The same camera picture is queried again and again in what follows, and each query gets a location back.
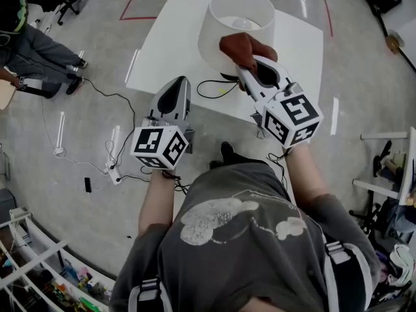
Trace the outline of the white bag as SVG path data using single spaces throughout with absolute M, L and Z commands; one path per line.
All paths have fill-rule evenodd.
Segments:
M 389 284 L 395 287 L 403 287 L 407 284 L 416 269 L 416 262 L 410 254 L 410 249 L 405 244 L 396 244 L 389 255 L 389 260 L 395 266 L 400 275 L 389 275 Z

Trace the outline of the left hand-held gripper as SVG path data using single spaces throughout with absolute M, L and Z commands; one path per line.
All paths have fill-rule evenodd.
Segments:
M 185 76 L 166 83 L 153 97 L 149 115 L 133 133 L 130 154 L 145 167 L 173 170 L 192 153 L 195 130 L 187 122 L 191 85 Z

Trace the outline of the person's right black shoe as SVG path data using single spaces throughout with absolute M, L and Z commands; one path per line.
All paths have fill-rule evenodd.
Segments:
M 221 143 L 220 152 L 224 165 L 238 164 L 242 162 L 241 156 L 234 152 L 234 149 L 229 142 Z

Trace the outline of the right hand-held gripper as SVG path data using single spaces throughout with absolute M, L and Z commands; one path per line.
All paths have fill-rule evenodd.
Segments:
M 255 57 L 255 61 L 257 74 L 236 67 L 240 84 L 255 101 L 252 117 L 284 148 L 307 142 L 320 126 L 322 111 L 310 102 L 298 83 L 291 83 L 290 75 L 279 63 L 265 57 Z

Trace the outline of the white power strip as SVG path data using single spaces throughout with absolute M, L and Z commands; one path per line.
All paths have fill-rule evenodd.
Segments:
M 114 164 L 113 160 L 108 160 L 105 164 L 106 166 L 106 171 L 109 174 L 112 182 L 114 183 L 114 185 L 119 185 L 121 183 L 121 175 L 120 172 L 118 170 L 118 167 Z

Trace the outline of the grey bin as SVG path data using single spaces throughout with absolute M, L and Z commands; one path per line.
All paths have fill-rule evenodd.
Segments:
M 0 224 L 10 220 L 10 210 L 17 207 L 16 199 L 7 189 L 0 189 Z

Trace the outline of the white shelf rack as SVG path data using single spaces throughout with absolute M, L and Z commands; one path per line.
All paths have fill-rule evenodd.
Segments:
M 11 209 L 0 223 L 0 312 L 109 312 L 114 280 Z

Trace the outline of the white table lamp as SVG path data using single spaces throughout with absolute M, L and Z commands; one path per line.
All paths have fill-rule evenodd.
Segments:
M 275 9 L 270 0 L 211 0 L 198 37 L 198 50 L 213 70 L 235 77 L 234 62 L 220 50 L 221 37 L 246 32 L 272 46 L 275 23 Z

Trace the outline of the dark red cloth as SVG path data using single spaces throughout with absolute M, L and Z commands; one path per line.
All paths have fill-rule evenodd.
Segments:
M 221 37 L 219 49 L 236 65 L 246 68 L 254 75 L 257 75 L 255 55 L 265 57 L 274 62 L 278 61 L 278 54 L 274 48 L 262 44 L 246 32 Z

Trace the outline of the person's grey printed shirt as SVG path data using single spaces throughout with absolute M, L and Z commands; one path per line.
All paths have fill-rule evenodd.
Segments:
M 198 177 L 175 220 L 138 235 L 110 298 L 127 312 L 131 291 L 160 278 L 173 312 L 239 312 L 263 298 L 285 312 L 328 312 L 326 241 L 356 246 L 374 291 L 380 264 L 339 200 L 299 209 L 265 163 L 222 166 Z

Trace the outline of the white side table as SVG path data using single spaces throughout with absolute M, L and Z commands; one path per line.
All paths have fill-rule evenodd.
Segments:
M 352 184 L 380 194 L 398 200 L 399 205 L 408 205 L 408 198 L 410 197 L 411 190 L 416 187 L 416 129 L 410 127 L 409 131 L 403 132 L 387 132 L 387 133 L 367 133 L 360 134 L 361 140 L 377 140 L 377 139 L 408 139 L 409 148 L 407 151 L 407 159 L 404 167 L 404 173 L 402 177 L 402 183 L 399 192 L 394 192 L 377 185 L 366 183 L 358 179 L 353 179 Z

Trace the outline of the person's right forearm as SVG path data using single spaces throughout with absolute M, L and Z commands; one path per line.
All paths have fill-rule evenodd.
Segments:
M 329 194 L 307 143 L 291 148 L 285 158 L 296 204 L 303 211 L 317 198 Z

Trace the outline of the person's left forearm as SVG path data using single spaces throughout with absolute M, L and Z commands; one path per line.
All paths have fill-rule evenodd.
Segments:
M 174 213 L 175 170 L 154 170 L 138 217 L 138 234 L 151 225 L 170 226 Z

